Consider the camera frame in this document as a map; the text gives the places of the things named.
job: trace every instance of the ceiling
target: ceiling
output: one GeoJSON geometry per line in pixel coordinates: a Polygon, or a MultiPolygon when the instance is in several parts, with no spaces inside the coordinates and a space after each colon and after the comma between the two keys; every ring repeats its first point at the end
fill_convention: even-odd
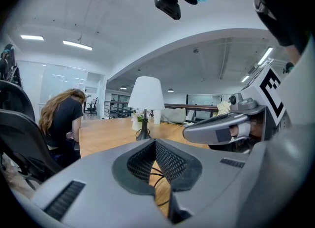
{"type": "Polygon", "coordinates": [[[241,83],[242,79],[259,62],[268,47],[274,48],[269,55],[275,59],[271,66],[281,75],[289,58],[274,39],[228,37],[189,45],[153,58],[108,82],[107,89],[119,90],[125,85],[131,92],[137,77],[152,76],[161,81],[164,92],[177,87],[175,92],[190,93],[190,90],[185,91],[181,87],[187,87],[189,82],[193,83],[189,89],[197,90],[206,82],[208,87],[210,84],[224,84],[220,87],[224,94],[227,86],[245,85],[241,83]]]}
{"type": "MultiPolygon", "coordinates": [[[[21,0],[7,21],[2,42],[13,43],[20,60],[71,65],[110,78],[168,51],[209,40],[213,35],[205,35],[208,32],[266,29],[252,8],[252,0],[207,0],[197,6],[180,0],[180,6],[182,18],[174,21],[155,8],[154,0],[21,0]],[[45,40],[23,40],[22,34],[41,35],[45,40]],[[93,51],[63,45],[63,40],[91,46],[93,51]]],[[[187,52],[181,57],[184,64],[170,61],[165,77],[174,68],[180,70],[177,78],[185,69],[217,76],[225,49],[224,41],[219,42],[215,51],[200,45],[197,65],[189,63],[191,47],[182,49],[187,52]]],[[[236,78],[232,64],[230,61],[226,74],[236,78]]],[[[126,76],[135,77],[132,72],[126,76]]]]}

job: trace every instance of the office chair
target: office chair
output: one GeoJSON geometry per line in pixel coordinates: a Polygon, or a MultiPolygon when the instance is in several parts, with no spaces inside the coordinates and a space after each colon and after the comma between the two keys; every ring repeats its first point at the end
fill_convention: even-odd
{"type": "Polygon", "coordinates": [[[20,168],[20,175],[42,183],[62,170],[51,157],[35,123],[32,104],[21,87],[0,81],[0,150],[20,168]]]}
{"type": "Polygon", "coordinates": [[[95,100],[94,106],[92,107],[92,103],[90,104],[90,107],[87,109],[89,111],[88,115],[97,115],[96,107],[97,107],[97,101],[98,98],[95,100]]]}

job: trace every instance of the ceiling light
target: ceiling light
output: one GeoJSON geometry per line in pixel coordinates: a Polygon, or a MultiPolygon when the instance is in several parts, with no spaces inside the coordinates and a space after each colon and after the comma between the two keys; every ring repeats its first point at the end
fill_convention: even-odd
{"type": "Polygon", "coordinates": [[[64,44],[66,45],[70,45],[70,46],[74,46],[74,47],[79,47],[79,48],[83,48],[83,49],[87,49],[87,50],[92,50],[92,47],[86,46],[86,45],[82,45],[79,43],[75,43],[75,42],[71,42],[71,41],[63,41],[64,44]]]}
{"type": "Polygon", "coordinates": [[[246,76],[244,77],[244,79],[242,80],[242,83],[244,83],[250,76],[246,76]]]}
{"type": "Polygon", "coordinates": [[[43,41],[44,37],[42,36],[33,36],[33,35],[21,35],[22,39],[28,39],[28,40],[39,40],[43,41]]]}
{"type": "Polygon", "coordinates": [[[270,52],[273,50],[273,48],[268,48],[262,59],[258,62],[258,65],[262,65],[265,59],[269,56],[270,52]]]}
{"type": "Polygon", "coordinates": [[[82,79],[82,78],[77,78],[77,77],[74,77],[73,79],[79,79],[79,80],[86,81],[85,79],[82,79]]]}

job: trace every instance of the railing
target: railing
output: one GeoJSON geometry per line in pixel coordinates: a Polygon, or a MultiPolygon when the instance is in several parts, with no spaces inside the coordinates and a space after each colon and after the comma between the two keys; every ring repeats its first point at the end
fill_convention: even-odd
{"type": "MultiPolygon", "coordinates": [[[[133,113],[132,108],[127,107],[128,102],[119,101],[105,101],[104,103],[104,115],[109,119],[117,118],[129,118],[133,113]]],[[[218,108],[213,105],[192,105],[192,104],[165,104],[165,108],[183,108],[186,109],[186,115],[188,111],[194,111],[192,120],[187,120],[188,122],[200,121],[203,118],[197,117],[197,112],[211,112],[208,118],[212,117],[214,112],[218,112],[218,108]]]]}

